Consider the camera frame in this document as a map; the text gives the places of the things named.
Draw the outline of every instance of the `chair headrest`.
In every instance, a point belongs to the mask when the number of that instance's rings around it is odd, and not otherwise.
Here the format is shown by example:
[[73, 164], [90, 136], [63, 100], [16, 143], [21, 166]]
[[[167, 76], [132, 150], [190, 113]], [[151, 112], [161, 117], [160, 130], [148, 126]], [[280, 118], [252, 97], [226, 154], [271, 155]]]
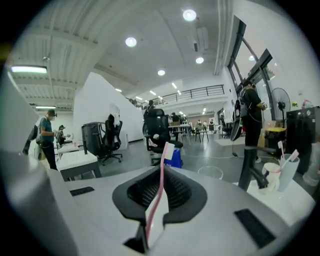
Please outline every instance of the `chair headrest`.
[[148, 112], [149, 117], [160, 117], [160, 116], [165, 116], [165, 112], [160, 109], [160, 108], [153, 108], [150, 109]]

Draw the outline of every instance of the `ceiling light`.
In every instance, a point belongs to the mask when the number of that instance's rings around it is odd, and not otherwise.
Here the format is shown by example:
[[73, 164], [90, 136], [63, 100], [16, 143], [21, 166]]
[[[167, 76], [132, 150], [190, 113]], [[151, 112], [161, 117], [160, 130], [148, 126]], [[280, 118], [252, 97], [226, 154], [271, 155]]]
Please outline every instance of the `ceiling light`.
[[38, 109], [38, 110], [56, 109], [55, 106], [36, 106], [35, 108]]
[[201, 64], [204, 62], [204, 58], [202, 58], [202, 57], [196, 58], [195, 62], [198, 64]]
[[129, 47], [135, 47], [137, 44], [137, 40], [134, 37], [128, 37], [125, 40], [125, 44]]
[[185, 10], [182, 16], [187, 22], [192, 22], [197, 17], [197, 14], [194, 10], [190, 9], [190, 10]]
[[12, 66], [12, 72], [29, 72], [29, 73], [47, 73], [47, 68], [44, 66]]
[[159, 75], [159, 76], [163, 76], [165, 73], [166, 73], [166, 72], [165, 72], [164, 70], [159, 70], [159, 71], [158, 71], [158, 75]]

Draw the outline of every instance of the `chair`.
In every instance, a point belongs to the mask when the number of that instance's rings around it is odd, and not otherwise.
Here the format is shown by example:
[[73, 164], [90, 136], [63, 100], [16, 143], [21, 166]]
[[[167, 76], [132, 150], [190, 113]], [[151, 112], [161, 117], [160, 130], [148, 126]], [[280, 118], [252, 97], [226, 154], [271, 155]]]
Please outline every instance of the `chair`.
[[[168, 122], [168, 115], [165, 115], [162, 109], [151, 109], [147, 116], [145, 117], [145, 124], [147, 126], [147, 134], [144, 134], [146, 138], [146, 148], [148, 151], [153, 151], [157, 154], [162, 154], [164, 151], [165, 143], [170, 142], [174, 144], [174, 146], [178, 149], [183, 147], [183, 143], [179, 141], [172, 141], [170, 140], [170, 133], [169, 133], [169, 122]], [[157, 146], [150, 146], [149, 139], [153, 140], [155, 134], [159, 135], [158, 140], [154, 140]], [[154, 157], [151, 158], [151, 165], [157, 166], [161, 162], [161, 157]]]
[[222, 131], [226, 133], [225, 135], [222, 135], [223, 138], [225, 138], [226, 136], [231, 136], [232, 128], [230, 128], [226, 125], [226, 122], [223, 118], [220, 118], [220, 120], [222, 123]]
[[105, 161], [109, 158], [118, 159], [119, 163], [121, 163], [121, 158], [123, 155], [121, 153], [114, 154], [113, 151], [118, 150], [121, 146], [121, 140], [119, 138], [119, 134], [122, 128], [123, 122], [120, 121], [119, 125], [114, 125], [115, 119], [112, 115], [109, 115], [108, 119], [105, 121], [105, 135], [102, 138], [104, 143], [104, 149], [106, 151], [105, 157], [102, 158], [102, 165], [105, 165]]

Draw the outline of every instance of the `desk surface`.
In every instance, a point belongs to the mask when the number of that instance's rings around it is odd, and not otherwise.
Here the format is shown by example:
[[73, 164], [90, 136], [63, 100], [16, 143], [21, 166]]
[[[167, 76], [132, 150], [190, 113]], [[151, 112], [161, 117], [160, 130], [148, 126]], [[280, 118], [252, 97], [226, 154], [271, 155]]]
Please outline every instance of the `desk surface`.
[[73, 144], [66, 144], [59, 148], [57, 151], [59, 154], [63, 154], [72, 151], [79, 151], [79, 148], [77, 146], [74, 146]]
[[169, 128], [179, 128], [179, 127], [190, 127], [190, 124], [180, 124], [180, 125], [172, 125]]
[[57, 164], [59, 171], [78, 166], [88, 165], [97, 162], [98, 158], [89, 151], [85, 154], [84, 150], [64, 153]]

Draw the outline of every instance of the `white desk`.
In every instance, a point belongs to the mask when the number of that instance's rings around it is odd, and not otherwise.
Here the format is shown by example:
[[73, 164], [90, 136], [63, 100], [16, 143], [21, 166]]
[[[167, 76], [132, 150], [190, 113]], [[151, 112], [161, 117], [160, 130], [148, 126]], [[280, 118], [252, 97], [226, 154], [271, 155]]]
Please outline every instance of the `white desk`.
[[73, 144], [62, 145], [62, 147], [57, 150], [60, 159], [62, 154], [74, 151], [79, 151], [79, 148], [77, 146], [74, 146]]
[[268, 194], [259, 192], [257, 181], [252, 180], [247, 192], [276, 212], [289, 226], [309, 216], [316, 205], [313, 198], [294, 180], [284, 192]]
[[75, 176], [93, 171], [96, 178], [100, 178], [101, 172], [99, 168], [98, 158], [89, 151], [75, 151], [64, 153], [61, 160], [57, 164], [57, 168], [64, 179], [75, 180]]

